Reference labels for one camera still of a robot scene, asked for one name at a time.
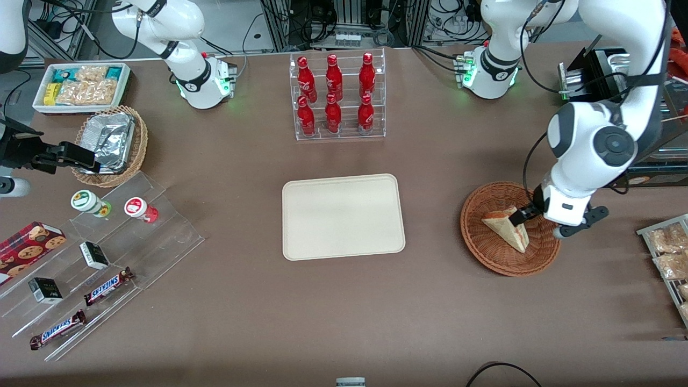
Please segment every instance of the aluminum foil container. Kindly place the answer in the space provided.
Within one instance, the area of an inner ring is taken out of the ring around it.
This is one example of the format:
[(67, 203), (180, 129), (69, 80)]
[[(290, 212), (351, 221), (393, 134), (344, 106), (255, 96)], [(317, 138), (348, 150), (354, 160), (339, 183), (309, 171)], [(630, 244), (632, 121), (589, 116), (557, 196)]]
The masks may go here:
[[(136, 120), (129, 114), (116, 113), (89, 118), (79, 146), (96, 154), (100, 174), (121, 174), (127, 169)], [(93, 174), (78, 169), (83, 174)]]

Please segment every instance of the table surface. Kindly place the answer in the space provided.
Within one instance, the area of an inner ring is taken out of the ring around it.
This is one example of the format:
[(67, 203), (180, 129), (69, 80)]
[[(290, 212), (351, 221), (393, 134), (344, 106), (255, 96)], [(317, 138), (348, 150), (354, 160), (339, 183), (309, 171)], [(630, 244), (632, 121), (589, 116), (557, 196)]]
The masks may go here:
[[(528, 63), (554, 85), (556, 64), (582, 45), (533, 44)], [(179, 97), (162, 61), (130, 62), (127, 104), (149, 128), (143, 170), (207, 240), (58, 362), (0, 324), (0, 384), (333, 386), (364, 376), (370, 387), (454, 387), (505, 361), (545, 386), (686, 385), (688, 343), (660, 340), (682, 333), (678, 312), (635, 235), (687, 213), (685, 189), (600, 191), (594, 204), (610, 217), (563, 242), (547, 270), (492, 273), (461, 239), (462, 203), (485, 183), (520, 181), (561, 101), (525, 74), (485, 101), (412, 50), (386, 55), (387, 137), (355, 143), (294, 139), (288, 55), (250, 57), (236, 97), (207, 111)], [(83, 120), (37, 114), (33, 126), (46, 142), (69, 140)], [(546, 148), (531, 160), (530, 184), (553, 164)], [(399, 182), (401, 253), (282, 256), (285, 183), (381, 173)], [(0, 200), (0, 239), (76, 215), (68, 198), (86, 186), (70, 170), (16, 175), (33, 192)], [(492, 369), (474, 386), (517, 384), (529, 385)]]

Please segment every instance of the white robotic arm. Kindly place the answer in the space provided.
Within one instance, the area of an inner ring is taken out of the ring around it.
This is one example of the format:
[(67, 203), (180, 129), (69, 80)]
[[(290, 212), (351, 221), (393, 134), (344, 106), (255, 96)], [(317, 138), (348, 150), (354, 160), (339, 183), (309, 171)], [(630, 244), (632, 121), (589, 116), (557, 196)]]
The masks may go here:
[[(571, 19), (579, 0), (549, 0), (528, 22), (528, 27), (544, 27)], [(490, 44), (467, 51), (461, 58), (466, 74), (462, 86), (475, 95), (495, 99), (503, 96), (513, 84), (521, 59), (521, 44), (528, 45), (528, 34), (522, 34), (524, 21), (541, 0), (483, 0), (480, 12), (492, 28)]]
[[(198, 6), (188, 0), (131, 0), (133, 7), (112, 14), (117, 29), (138, 39), (167, 63), (182, 96), (197, 109), (208, 109), (232, 97), (236, 68), (206, 58), (191, 39), (203, 34), (205, 21)], [(129, 3), (116, 4), (121, 8)]]
[[(587, 228), (593, 221), (588, 215), (594, 215), (590, 197), (631, 165), (638, 153), (636, 141), (655, 108), (663, 81), (668, 10), (662, 0), (580, 0), (579, 12), (593, 30), (626, 49), (631, 58), (628, 83), (637, 85), (620, 105), (568, 103), (550, 121), (548, 142), (558, 160), (536, 189), (534, 204), (546, 219)], [(522, 209), (512, 223), (531, 215)], [(606, 212), (596, 216), (606, 216)]]

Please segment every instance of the red cookie box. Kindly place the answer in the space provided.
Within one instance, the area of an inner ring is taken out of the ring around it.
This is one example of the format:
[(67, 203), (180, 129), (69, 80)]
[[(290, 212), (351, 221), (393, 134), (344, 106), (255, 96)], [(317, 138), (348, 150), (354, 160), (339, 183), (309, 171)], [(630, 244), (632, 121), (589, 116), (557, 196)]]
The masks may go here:
[(32, 222), (0, 243), (0, 285), (67, 240), (60, 229)]

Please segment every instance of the cookie box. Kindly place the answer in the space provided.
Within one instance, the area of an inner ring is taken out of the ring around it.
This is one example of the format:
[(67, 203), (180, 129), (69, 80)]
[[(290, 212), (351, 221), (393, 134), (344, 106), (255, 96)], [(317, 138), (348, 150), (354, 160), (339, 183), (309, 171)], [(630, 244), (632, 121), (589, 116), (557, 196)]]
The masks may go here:
[(0, 243), (0, 285), (67, 241), (64, 233), (40, 222), (28, 226)]
[[(122, 72), (120, 73), (119, 79), (117, 80), (117, 88), (115, 89), (115, 95), (112, 98), (112, 103), (110, 105), (46, 105), (43, 102), (43, 97), (48, 89), (48, 85), (53, 82), (55, 73), (59, 70), (65, 69), (66, 67), (79, 67), (82, 65), (98, 65), (98, 66), (108, 66), (108, 67), (120, 67)], [(39, 90), (36, 92), (34, 98), (33, 107), (37, 112), (50, 115), (50, 114), (88, 114), (93, 112), (101, 112), (112, 107), (117, 107), (120, 105), (122, 98), (125, 95), (125, 90), (127, 88), (127, 81), (129, 80), (129, 75), (131, 70), (129, 66), (122, 62), (88, 62), (88, 63), (59, 63), (55, 65), (49, 65), (45, 69), (45, 74), (43, 75), (43, 80), (41, 80), (41, 85)]]

